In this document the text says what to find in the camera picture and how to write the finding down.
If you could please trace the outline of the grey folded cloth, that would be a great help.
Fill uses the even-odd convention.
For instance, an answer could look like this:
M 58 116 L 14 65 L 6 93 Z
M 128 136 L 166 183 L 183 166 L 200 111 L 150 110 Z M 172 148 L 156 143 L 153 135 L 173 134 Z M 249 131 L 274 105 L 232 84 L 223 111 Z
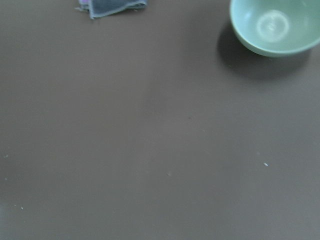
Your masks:
M 110 16 L 127 9 L 144 9 L 147 0 L 89 0 L 89 14 L 92 19 Z

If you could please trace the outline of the green bowl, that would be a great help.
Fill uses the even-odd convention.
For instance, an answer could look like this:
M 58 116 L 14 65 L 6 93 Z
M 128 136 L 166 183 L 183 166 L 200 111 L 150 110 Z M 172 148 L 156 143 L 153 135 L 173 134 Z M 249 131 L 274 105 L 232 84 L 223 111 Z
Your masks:
M 261 56 L 292 56 L 320 43 L 318 0 L 232 0 L 229 16 L 237 39 Z

